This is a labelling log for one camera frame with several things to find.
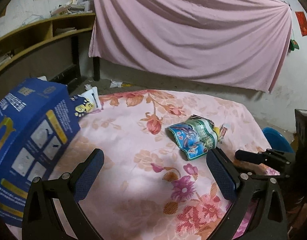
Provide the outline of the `blue green snack bag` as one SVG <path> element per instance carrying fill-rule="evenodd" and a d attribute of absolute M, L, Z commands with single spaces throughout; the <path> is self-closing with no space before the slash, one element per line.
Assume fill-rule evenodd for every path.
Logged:
<path fill-rule="evenodd" d="M 213 121 L 198 115 L 169 126 L 168 131 L 188 160 L 197 159 L 216 148 L 220 134 Z"/>

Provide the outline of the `floral pink quilt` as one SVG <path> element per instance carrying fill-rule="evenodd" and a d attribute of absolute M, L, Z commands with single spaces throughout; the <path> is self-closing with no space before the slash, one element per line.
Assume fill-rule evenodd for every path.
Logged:
<path fill-rule="evenodd" d="M 53 170 L 72 171 L 95 148 L 104 166 L 84 213 L 105 239 L 206 239 L 229 209 L 205 157 L 189 161 L 168 127 L 202 116 L 228 126 L 220 148 L 269 148 L 261 128 L 242 104 L 210 95 L 141 90 L 100 97 L 102 109 L 80 121 L 80 131 Z"/>

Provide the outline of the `stack of books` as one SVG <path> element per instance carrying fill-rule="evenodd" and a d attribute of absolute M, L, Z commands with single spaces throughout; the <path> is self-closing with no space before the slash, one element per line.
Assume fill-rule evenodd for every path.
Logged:
<path fill-rule="evenodd" d="M 94 11 L 94 1 L 70 0 L 69 2 L 59 5 L 50 12 L 50 16 L 61 16 L 70 14 L 88 13 Z"/>

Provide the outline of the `small red white wrapper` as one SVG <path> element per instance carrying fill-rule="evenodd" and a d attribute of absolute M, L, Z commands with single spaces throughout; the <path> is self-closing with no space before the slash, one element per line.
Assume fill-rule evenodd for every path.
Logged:
<path fill-rule="evenodd" d="M 229 124 L 222 124 L 221 126 L 217 127 L 214 126 L 213 130 L 215 131 L 215 133 L 217 134 L 217 142 L 218 143 L 222 143 L 224 140 L 224 137 L 226 136 L 228 130 L 230 128 Z"/>

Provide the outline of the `white blue cartoon bag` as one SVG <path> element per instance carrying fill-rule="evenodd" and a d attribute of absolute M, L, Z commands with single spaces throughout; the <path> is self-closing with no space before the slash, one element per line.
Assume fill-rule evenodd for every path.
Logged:
<path fill-rule="evenodd" d="M 74 115 L 78 119 L 83 118 L 87 114 L 98 113 L 102 110 L 97 87 L 92 87 L 82 94 L 74 95 L 70 99 L 74 107 Z"/>

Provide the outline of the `wooden shelf desk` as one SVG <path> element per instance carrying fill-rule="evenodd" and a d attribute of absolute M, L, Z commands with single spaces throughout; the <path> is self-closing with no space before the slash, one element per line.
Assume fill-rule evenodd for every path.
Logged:
<path fill-rule="evenodd" d="M 20 27 L 0 37 L 0 99 L 29 77 L 68 86 L 73 92 L 85 82 L 80 53 L 90 34 L 94 13 L 57 16 Z"/>

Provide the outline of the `blue plastic bucket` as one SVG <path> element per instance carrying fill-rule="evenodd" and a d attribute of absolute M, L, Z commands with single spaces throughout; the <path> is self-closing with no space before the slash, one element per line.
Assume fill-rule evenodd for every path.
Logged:
<path fill-rule="evenodd" d="M 277 130 L 271 127 L 265 127 L 262 129 L 262 132 L 273 150 L 294 153 L 289 142 Z"/>

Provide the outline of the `blue cardboard box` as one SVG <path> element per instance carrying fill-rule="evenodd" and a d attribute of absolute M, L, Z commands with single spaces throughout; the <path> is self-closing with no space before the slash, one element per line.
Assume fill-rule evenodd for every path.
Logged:
<path fill-rule="evenodd" d="M 24 80 L 0 101 L 0 216 L 20 228 L 35 177 L 48 179 L 80 130 L 66 85 Z"/>

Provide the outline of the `green red hanging pouch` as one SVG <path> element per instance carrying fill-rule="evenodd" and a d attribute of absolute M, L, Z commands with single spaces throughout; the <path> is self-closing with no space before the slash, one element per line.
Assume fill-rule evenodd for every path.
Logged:
<path fill-rule="evenodd" d="M 290 51 L 299 50 L 299 44 L 295 40 L 290 39 L 290 44 L 289 44 L 289 48 L 288 49 Z"/>

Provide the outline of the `pink sheet on wall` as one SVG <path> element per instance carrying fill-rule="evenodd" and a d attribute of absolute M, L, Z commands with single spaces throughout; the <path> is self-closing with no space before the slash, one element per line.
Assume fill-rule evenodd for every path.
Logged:
<path fill-rule="evenodd" d="M 279 0 L 94 0 L 89 55 L 154 74 L 270 92 L 292 12 Z"/>

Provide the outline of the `red paper wall poster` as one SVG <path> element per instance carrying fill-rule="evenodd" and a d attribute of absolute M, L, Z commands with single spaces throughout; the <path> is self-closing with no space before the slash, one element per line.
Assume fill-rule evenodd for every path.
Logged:
<path fill-rule="evenodd" d="M 302 36 L 307 36 L 307 19 L 303 11 L 296 11 L 295 15 L 300 27 L 300 32 Z"/>

